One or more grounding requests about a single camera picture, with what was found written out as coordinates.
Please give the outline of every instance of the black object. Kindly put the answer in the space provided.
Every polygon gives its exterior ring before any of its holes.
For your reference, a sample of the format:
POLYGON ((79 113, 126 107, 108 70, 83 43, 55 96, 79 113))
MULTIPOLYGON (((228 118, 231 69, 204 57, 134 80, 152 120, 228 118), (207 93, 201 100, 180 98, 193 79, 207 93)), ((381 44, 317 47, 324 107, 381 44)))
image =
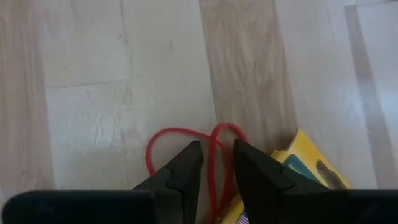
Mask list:
POLYGON ((193 141, 133 190, 49 190, 17 195, 5 204, 11 223, 195 223, 203 154, 193 141))
POLYGON ((241 140, 233 160, 250 224, 398 223, 397 190, 330 190, 241 140))
MULTIPOLYGON (((236 181, 250 224, 398 223, 396 190, 330 190, 235 140, 236 181)), ((128 191, 34 191, 10 199, 11 223, 194 224, 203 154, 194 141, 128 191)))

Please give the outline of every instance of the red wire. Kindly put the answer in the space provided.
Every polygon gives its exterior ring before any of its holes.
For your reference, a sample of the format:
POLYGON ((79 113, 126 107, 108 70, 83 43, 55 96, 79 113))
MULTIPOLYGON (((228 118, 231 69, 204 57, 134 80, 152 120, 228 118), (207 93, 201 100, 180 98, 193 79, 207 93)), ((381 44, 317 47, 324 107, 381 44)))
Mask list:
POLYGON ((236 126, 235 124, 232 123, 223 123, 217 125, 213 131, 211 132, 211 135, 203 134, 198 131, 190 130, 190 129, 185 129, 185 128, 166 128, 163 130, 160 130, 157 132, 148 142, 146 151, 145 151, 145 162, 147 165, 147 169, 149 171, 150 175, 155 174, 155 168, 154 164, 152 162, 152 147, 155 143, 155 141, 161 137, 161 135, 165 133, 170 133, 170 132, 176 132, 176 133, 183 133, 183 134, 191 134, 194 136, 199 136, 204 139, 209 139, 210 140, 210 145, 209 145, 209 155, 208 155, 208 162, 207 162, 207 184, 208 184, 208 191, 209 191, 209 200, 210 200, 210 215, 209 215, 209 223, 214 223, 214 220, 217 216, 217 213, 222 211, 228 204, 229 200, 231 199, 232 195, 232 184, 233 184, 233 163, 232 163, 232 153, 231 151, 221 142, 217 140, 218 134, 220 131, 224 128, 229 128, 232 129, 238 136, 241 138, 243 141, 247 141, 246 136, 244 135, 243 131, 236 126), (221 196, 221 202, 220 202, 220 209, 217 209, 217 199, 216 199, 216 184, 215 184, 215 178, 214 178, 214 173, 215 173, 215 152, 216 152, 216 146, 219 146, 222 150, 227 155, 227 171, 226 171, 226 178, 224 182, 224 189, 223 189, 223 194, 221 196))

